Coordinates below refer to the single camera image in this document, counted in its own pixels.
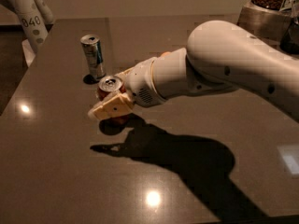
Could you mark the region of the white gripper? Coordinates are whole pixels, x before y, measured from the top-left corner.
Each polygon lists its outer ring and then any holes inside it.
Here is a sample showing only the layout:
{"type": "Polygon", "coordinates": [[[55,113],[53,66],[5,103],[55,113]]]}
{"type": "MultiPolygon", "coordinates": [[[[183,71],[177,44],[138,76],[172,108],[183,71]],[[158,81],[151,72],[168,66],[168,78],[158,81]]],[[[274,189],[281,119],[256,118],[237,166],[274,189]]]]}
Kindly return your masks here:
{"type": "MultiPolygon", "coordinates": [[[[139,106],[152,107],[165,102],[153,81],[153,64],[157,60],[157,57],[149,58],[115,75],[125,78],[125,89],[133,95],[139,106]]],[[[91,119],[104,120],[129,115],[133,112],[134,101],[126,92],[112,92],[103,101],[95,104],[88,116],[91,119]]]]}

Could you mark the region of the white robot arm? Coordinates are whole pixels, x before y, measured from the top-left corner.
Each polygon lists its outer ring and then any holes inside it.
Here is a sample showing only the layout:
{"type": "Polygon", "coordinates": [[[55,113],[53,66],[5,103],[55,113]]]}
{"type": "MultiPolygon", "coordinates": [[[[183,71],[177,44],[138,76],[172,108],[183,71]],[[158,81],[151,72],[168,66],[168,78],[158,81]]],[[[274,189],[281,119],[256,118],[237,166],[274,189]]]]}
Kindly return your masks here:
{"type": "Polygon", "coordinates": [[[187,45],[152,57],[114,76],[125,91],[112,91],[90,111],[92,119],[122,117],[135,105],[152,107],[178,96],[244,89],[299,120],[299,62],[227,21],[207,21],[187,45]]]}

